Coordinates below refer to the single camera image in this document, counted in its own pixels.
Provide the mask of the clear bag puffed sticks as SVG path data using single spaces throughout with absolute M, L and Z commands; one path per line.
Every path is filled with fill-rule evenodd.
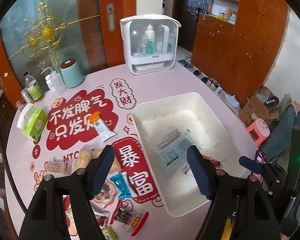
M 74 170 L 76 171 L 80 168 L 86 168 L 90 161 L 93 159 L 93 156 L 93 151 L 89 148 L 89 146 L 83 146 L 77 155 Z

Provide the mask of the clear bag rice cracker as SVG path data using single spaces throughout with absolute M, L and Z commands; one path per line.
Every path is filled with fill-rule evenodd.
M 99 150 L 94 150 L 94 156 L 95 158 L 98 158 L 100 156 L 100 154 L 102 153 L 103 149 L 99 149 Z M 114 172 L 119 172 L 119 170 L 121 170 L 121 165 L 119 163 L 119 161 L 117 160 L 117 158 L 114 158 L 113 164 L 109 170 L 109 174 L 112 174 Z

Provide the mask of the white label clear snack packet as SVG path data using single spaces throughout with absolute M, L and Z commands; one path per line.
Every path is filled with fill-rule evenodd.
M 48 174 L 69 176 L 71 174 L 72 166 L 68 162 L 63 161 L 48 161 L 45 163 L 45 169 Z

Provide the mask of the blue white snack packet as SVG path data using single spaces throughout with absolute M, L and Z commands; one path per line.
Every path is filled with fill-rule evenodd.
M 119 190 L 119 196 L 117 197 L 118 200 L 128 199 L 128 198 L 135 198 L 138 195 L 130 185 L 128 180 L 127 172 L 118 173 L 110 178 L 110 181 L 114 183 L 114 185 Z

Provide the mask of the orange white snack bar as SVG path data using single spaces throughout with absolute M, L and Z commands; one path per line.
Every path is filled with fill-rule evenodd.
M 113 132 L 105 121 L 102 119 L 102 115 L 100 112 L 95 112 L 92 115 L 88 116 L 87 119 L 93 124 L 93 127 L 96 129 L 98 135 L 101 137 L 102 142 L 107 141 L 108 139 L 117 135 L 117 133 Z

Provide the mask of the red edged dried fruit packet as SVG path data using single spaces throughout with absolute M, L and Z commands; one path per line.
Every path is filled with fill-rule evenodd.
M 148 211 L 135 210 L 133 203 L 130 200 L 121 199 L 117 203 L 109 224 L 113 225 L 114 222 L 120 223 L 122 228 L 134 237 L 142 229 L 148 217 Z

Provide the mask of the smartphone with lit screen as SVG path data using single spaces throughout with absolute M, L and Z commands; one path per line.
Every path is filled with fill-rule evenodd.
M 255 154 L 255 161 L 257 163 L 266 164 L 268 162 L 268 156 L 261 150 L 257 150 Z M 255 172 L 252 172 L 251 174 L 255 176 L 261 184 L 263 183 L 263 177 L 261 174 L 256 174 Z

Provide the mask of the pink plastic stool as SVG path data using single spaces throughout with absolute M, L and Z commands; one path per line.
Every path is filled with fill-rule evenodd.
M 256 119 L 246 131 L 252 137 L 256 146 L 260 146 L 270 136 L 270 130 L 263 119 Z

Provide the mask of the pink printed table mat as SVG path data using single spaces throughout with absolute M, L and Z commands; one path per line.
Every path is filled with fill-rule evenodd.
M 7 159 L 13 180 L 25 205 L 45 175 L 45 164 L 51 159 L 74 160 L 79 150 L 88 145 L 95 150 L 105 143 L 85 117 L 100 111 L 115 132 L 107 144 L 118 148 L 130 145 L 135 163 L 127 171 L 148 171 L 141 145 L 131 119 L 140 103 L 169 96 L 198 93 L 220 120 L 240 155 L 254 157 L 257 147 L 242 122 L 198 77 L 182 65 L 149 74 L 134 75 L 127 66 L 110 67 L 86 76 L 84 82 L 62 95 L 46 93 L 36 104 L 48 114 L 49 120 L 38 142 L 27 139 L 12 125 L 7 143 Z

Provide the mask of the cardboard box on floor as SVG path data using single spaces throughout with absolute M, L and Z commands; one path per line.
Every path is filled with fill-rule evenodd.
M 267 101 L 269 103 L 263 102 L 257 96 L 268 95 Z M 261 118 L 266 124 L 271 122 L 277 122 L 280 120 L 280 109 L 279 98 L 275 96 L 267 87 L 261 87 L 257 90 L 251 98 L 247 101 L 246 105 L 240 111 L 238 118 L 243 122 L 243 124 L 248 127 L 257 118 Z

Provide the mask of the green tissue pack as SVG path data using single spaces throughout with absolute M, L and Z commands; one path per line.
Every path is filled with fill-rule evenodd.
M 47 122 L 47 114 L 34 104 L 28 103 L 21 111 L 17 121 L 17 128 L 28 139 L 38 142 Z

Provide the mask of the light blue sachet packet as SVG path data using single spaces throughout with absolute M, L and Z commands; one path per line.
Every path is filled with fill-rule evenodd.
M 170 127 L 166 131 L 159 140 L 155 155 L 160 171 L 165 178 L 187 172 L 189 169 L 187 150 L 192 145 L 196 146 L 198 150 L 203 148 L 188 128 Z

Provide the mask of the white plastic storage bin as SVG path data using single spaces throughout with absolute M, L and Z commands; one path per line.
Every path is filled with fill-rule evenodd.
M 167 213 L 181 217 L 207 203 L 190 172 L 186 152 L 220 161 L 234 177 L 245 169 L 239 150 L 217 116 L 195 92 L 141 103 L 132 112 L 139 142 Z

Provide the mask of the white squeeze wash bottle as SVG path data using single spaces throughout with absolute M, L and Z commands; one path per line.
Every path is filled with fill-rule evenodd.
M 61 74 L 59 74 L 58 72 L 56 72 L 55 70 L 53 70 L 51 67 L 47 67 L 45 69 L 43 69 L 41 71 L 41 74 L 44 74 L 47 70 L 50 71 L 49 74 L 51 74 L 51 81 L 54 85 L 54 88 L 55 88 L 55 93 L 61 95 L 63 94 L 65 91 L 66 91 L 66 85 L 62 79 L 62 76 Z

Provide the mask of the clear bottle green label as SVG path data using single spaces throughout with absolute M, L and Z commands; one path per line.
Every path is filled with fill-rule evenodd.
M 25 87 L 35 102 L 42 100 L 43 91 L 37 80 L 28 72 L 24 73 Z

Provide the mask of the mint green round canister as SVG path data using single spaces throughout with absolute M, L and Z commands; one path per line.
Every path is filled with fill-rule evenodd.
M 75 88 L 84 81 L 80 66 L 74 58 L 62 62 L 60 70 L 67 88 Z

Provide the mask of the small silver tin can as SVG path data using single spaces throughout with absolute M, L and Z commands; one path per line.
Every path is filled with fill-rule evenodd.
M 29 94 L 29 91 L 27 90 L 27 88 L 24 88 L 20 94 L 21 94 L 21 97 L 23 98 L 23 100 L 25 101 L 25 103 L 34 103 L 34 100 L 33 100 L 32 96 Z

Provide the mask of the small white pill bottle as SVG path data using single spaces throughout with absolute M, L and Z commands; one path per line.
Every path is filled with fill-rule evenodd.
M 54 93 L 56 90 L 55 90 L 54 85 L 53 85 L 53 83 L 52 83 L 52 81 L 51 81 L 51 77 L 52 77 L 51 74 L 48 74 L 48 75 L 45 77 L 45 81 L 46 81 L 46 84 L 47 84 L 49 90 L 50 90 L 52 93 Z

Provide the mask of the wooden wardrobe cabinet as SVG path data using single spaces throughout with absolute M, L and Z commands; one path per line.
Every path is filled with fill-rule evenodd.
M 235 24 L 200 14 L 191 63 L 244 106 L 271 71 L 287 22 L 284 0 L 239 0 Z

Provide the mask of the white cosmetics organizer box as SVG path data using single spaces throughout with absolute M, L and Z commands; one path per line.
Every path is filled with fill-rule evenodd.
M 135 15 L 120 20 L 125 63 L 134 75 L 174 66 L 181 24 L 162 14 Z

